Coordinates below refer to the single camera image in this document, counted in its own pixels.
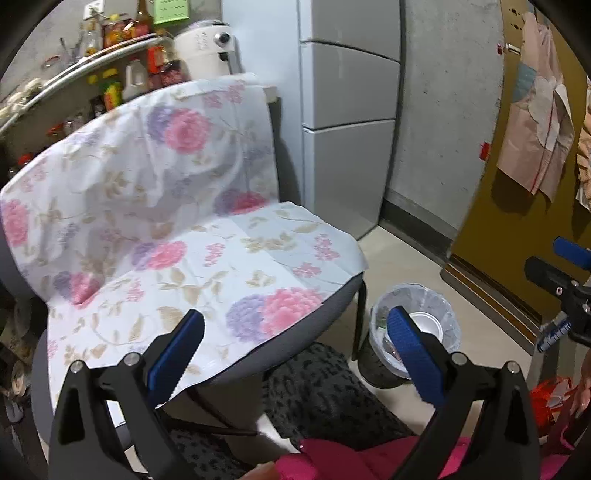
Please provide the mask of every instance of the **hanging cloth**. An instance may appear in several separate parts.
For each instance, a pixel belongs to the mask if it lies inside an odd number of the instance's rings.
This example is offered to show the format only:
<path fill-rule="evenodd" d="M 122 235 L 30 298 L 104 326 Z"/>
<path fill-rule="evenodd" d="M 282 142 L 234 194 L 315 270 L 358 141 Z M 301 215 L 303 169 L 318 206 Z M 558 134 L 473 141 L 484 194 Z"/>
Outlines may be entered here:
<path fill-rule="evenodd" d="M 569 99 L 551 30 L 523 14 L 523 44 L 498 168 L 550 201 L 574 141 Z"/>

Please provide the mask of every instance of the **rice cooker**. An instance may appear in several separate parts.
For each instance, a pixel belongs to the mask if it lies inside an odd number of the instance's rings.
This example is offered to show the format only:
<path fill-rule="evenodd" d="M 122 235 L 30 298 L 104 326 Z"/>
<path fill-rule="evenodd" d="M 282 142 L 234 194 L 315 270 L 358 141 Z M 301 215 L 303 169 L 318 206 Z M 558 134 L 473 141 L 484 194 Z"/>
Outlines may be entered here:
<path fill-rule="evenodd" d="M 235 59 L 234 36 L 224 22 L 204 20 L 192 24 L 175 37 L 174 48 L 192 80 L 236 73 L 230 65 Z"/>

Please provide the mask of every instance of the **tiled floor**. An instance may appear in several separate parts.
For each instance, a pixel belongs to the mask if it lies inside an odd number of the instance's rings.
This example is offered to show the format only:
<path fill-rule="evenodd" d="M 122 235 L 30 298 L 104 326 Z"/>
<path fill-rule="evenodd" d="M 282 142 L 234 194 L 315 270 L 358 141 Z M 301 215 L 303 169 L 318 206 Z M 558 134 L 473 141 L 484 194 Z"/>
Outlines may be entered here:
<path fill-rule="evenodd" d="M 365 274 L 368 286 L 368 308 L 388 287 L 398 283 L 421 283 L 438 291 L 449 301 L 462 329 L 461 350 L 476 364 L 500 367 L 505 361 L 517 361 L 527 375 L 530 356 L 511 340 L 499 327 L 476 307 L 449 287 L 439 276 L 440 267 L 386 230 L 377 227 L 361 240 L 361 248 L 368 262 Z M 320 338 L 337 350 L 350 355 L 355 324 L 355 306 L 351 305 L 343 316 Z M 358 374 L 357 365 L 349 362 Z M 232 385 L 203 389 L 204 395 L 214 402 L 237 426 L 256 427 L 261 435 L 252 438 L 227 437 L 234 453 L 250 463 L 277 458 L 282 452 L 294 451 L 289 441 L 281 439 L 261 410 L 259 402 L 261 377 L 244 379 Z M 423 403 L 414 386 L 405 384 L 392 390 L 368 388 L 415 432 L 423 430 L 433 408 Z M 211 422 L 206 414 L 185 396 L 169 402 L 166 410 L 179 418 Z M 466 422 L 464 434 L 470 435 L 479 412 L 475 404 Z"/>

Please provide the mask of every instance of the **refrigerator door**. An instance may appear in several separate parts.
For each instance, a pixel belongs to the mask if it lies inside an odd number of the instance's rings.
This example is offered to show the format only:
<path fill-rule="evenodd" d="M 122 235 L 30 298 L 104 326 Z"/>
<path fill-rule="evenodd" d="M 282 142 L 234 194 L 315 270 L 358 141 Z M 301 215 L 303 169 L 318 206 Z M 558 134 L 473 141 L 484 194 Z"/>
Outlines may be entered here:
<path fill-rule="evenodd" d="M 398 0 L 300 0 L 302 41 L 324 41 L 400 60 Z"/>
<path fill-rule="evenodd" d="M 311 130 L 392 119 L 398 62 L 350 48 L 301 46 L 303 124 Z"/>
<path fill-rule="evenodd" d="M 304 129 L 306 207 L 360 238 L 379 218 L 394 120 Z"/>

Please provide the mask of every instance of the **floral chair cover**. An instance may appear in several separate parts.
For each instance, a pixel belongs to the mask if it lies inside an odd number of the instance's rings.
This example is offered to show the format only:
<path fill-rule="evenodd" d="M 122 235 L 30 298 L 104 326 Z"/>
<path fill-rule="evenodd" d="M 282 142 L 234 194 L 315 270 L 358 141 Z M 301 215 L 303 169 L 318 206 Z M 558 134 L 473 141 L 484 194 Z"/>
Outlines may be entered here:
<path fill-rule="evenodd" d="M 205 337 L 174 394 L 288 329 L 366 268 L 355 240 L 278 203 L 265 94 L 228 76 L 152 92 L 53 145 L 0 193 L 49 306 L 52 402 L 75 359 L 117 363 L 188 309 Z M 123 421 L 112 409 L 116 424 Z"/>

